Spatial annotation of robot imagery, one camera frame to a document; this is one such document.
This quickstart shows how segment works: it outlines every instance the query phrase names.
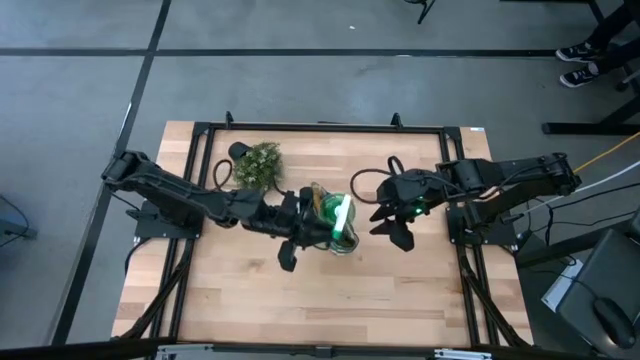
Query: black pants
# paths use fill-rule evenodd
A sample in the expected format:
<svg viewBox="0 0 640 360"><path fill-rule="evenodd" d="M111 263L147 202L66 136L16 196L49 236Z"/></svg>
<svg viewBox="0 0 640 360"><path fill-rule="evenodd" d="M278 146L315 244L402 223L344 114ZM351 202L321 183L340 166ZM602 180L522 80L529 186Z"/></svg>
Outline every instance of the black pants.
<svg viewBox="0 0 640 360"><path fill-rule="evenodd" d="M631 12L626 5L622 5L598 25L587 41L595 48L606 49L611 38L618 35L632 21ZM607 52L595 63L598 71L604 74L637 57L640 57L640 38Z"/></svg>

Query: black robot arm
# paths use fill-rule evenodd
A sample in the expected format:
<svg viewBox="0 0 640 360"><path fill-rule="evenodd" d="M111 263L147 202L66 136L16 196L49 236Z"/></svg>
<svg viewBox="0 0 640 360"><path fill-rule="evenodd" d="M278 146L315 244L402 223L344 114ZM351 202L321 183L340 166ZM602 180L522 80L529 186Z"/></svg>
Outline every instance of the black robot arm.
<svg viewBox="0 0 640 360"><path fill-rule="evenodd" d="M309 187L300 189L299 197L288 191L280 206L270 206L262 191L206 190L164 171L144 153L135 151L115 156L102 179L111 191L142 195L158 207L164 220L182 228L198 227L206 216L224 228L240 222L246 230L284 237L287 240L280 247L278 261L287 271L295 268L297 247L331 240L332 226L319 221L311 209L313 193Z"/></svg>
<svg viewBox="0 0 640 360"><path fill-rule="evenodd" d="M377 189L380 208L370 219L384 222L371 234L389 235L405 251L414 247L407 223L445 202L463 203L464 226L475 231L519 204L537 196L568 195L581 183L561 153L502 162L458 160L437 164L435 172L391 171L394 174ZM509 185L514 186L502 191Z"/></svg>

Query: sneaker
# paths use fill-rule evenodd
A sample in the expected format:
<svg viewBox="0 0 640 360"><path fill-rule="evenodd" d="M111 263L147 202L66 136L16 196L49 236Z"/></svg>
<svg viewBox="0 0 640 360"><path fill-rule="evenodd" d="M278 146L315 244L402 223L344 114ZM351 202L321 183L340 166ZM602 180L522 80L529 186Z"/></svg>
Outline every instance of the sneaker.
<svg viewBox="0 0 640 360"><path fill-rule="evenodd" d="M577 88L582 85L587 85L592 82L598 75L589 71L589 67L585 66L580 70L576 70L570 73L566 73L560 76L560 82L562 85L568 88Z"/></svg>
<svg viewBox="0 0 640 360"><path fill-rule="evenodd" d="M588 42L556 50L556 57L562 61L588 63L600 55L602 50L592 47Z"/></svg>

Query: concrete floor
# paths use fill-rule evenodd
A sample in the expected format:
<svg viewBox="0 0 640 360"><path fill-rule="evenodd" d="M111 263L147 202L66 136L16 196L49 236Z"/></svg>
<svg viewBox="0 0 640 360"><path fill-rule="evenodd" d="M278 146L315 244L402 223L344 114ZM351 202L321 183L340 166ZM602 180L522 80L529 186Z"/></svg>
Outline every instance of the concrete floor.
<svg viewBox="0 0 640 360"><path fill-rule="evenodd" d="M0 0L0 47L146 48L161 2ZM616 3L601 2L603 12ZM596 24L584 4L446 0L422 26L418 14L400 0L176 0L160 48L553 49L583 40ZM620 40L637 32L633 25ZM35 241L0 249L0 348L48 341L141 63L0 57L0 191L39 231ZM497 160L563 151L577 166L621 138L545 136L540 123L596 121L631 94L613 90L617 72L577 90L560 87L558 76L574 68L550 58L156 58L128 147L155 157L165 121L221 120L227 110L238 121L353 124L386 124L399 112L405 124L485 127ZM639 157L640 148L626 146L581 175L591 183ZM638 195L611 194L556 218L630 211ZM534 226L545 216L535 213ZM109 337L134 225L112 202L69 341ZM553 238L588 230L556 226ZM539 306L550 279L522 278L536 343L579 351Z"/></svg>

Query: wooden tabletop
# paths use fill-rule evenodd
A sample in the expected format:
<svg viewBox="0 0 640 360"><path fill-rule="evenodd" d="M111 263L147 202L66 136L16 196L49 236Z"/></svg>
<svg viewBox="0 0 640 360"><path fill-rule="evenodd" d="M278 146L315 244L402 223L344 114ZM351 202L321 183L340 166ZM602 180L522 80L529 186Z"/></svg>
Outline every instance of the wooden tabletop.
<svg viewBox="0 0 640 360"><path fill-rule="evenodd" d="M182 175L192 129L193 122L167 123L157 159L165 170ZM483 129L462 128L461 132L467 158L490 158ZM348 192L353 173L384 169L390 155L400 158L406 169L434 169L442 161L433 135L232 130L216 131L209 169L228 158L227 150L235 141L278 142L285 166L280 188L296 192L312 181L331 192ZM201 142L196 164L201 162L204 137ZM196 165L194 182L198 172ZM384 178L363 175L356 181L356 191L373 199ZM234 186L230 181L225 188ZM207 188L213 188L210 174ZM265 200L278 205L281 196L273 192ZM409 253L396 248L388 237L368 234L373 227L368 218L375 209L356 201L354 226L360 244L353 254L335 256L313 248L297 251L293 273L281 270L276 258L283 239L205 221L193 254L179 339L468 346L460 274L444 205L411 225L416 246ZM166 239L150 240L133 255L113 335L128 330L156 295L167 243ZM485 246L484 255L493 300L518 334L531 342L513 258L495 246ZM162 334L168 332L172 303L170 298ZM486 342L481 309L476 299L480 334Z"/></svg>

